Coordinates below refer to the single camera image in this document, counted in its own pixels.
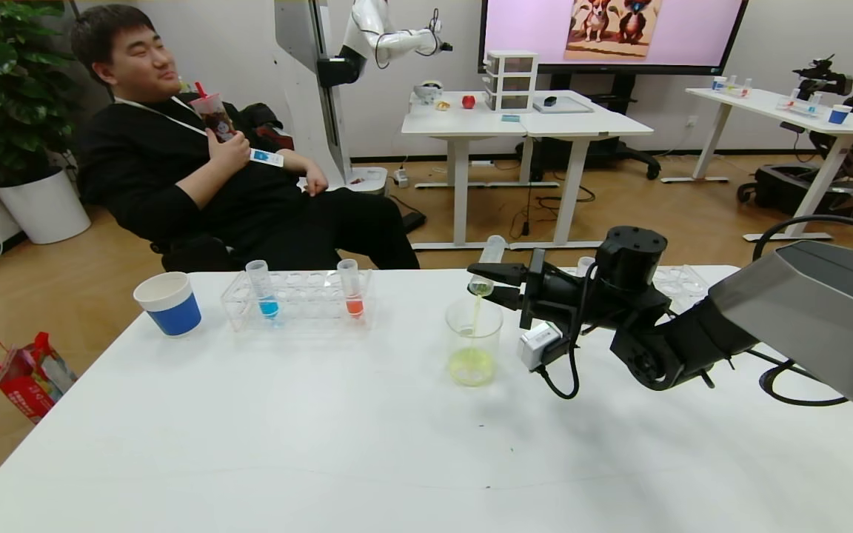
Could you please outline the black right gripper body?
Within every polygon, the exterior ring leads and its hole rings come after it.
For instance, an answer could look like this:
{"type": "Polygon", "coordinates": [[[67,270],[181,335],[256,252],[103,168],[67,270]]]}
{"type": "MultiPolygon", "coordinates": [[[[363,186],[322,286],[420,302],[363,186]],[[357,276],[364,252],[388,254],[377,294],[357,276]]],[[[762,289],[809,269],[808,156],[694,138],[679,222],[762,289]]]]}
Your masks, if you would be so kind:
{"type": "Polygon", "coordinates": [[[545,260],[544,249],[534,249],[524,278],[519,327],[532,329],[534,320],[547,321],[559,330],[582,327],[585,280],[545,260]]]}

